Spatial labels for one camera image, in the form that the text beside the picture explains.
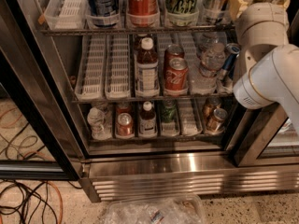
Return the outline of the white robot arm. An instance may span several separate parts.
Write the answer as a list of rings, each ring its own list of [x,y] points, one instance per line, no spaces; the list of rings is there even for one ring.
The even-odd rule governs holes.
[[[235,21],[241,51],[233,93],[247,109],[280,104],[299,132],[299,48],[289,42],[288,28],[279,5],[254,3],[242,12]]]

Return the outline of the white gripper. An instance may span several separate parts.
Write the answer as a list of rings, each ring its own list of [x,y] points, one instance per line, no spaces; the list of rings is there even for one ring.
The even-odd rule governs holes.
[[[229,13],[235,21],[237,42],[242,49],[258,45],[287,45],[289,22],[287,9],[291,0],[277,0],[278,5],[253,0],[229,0]]]

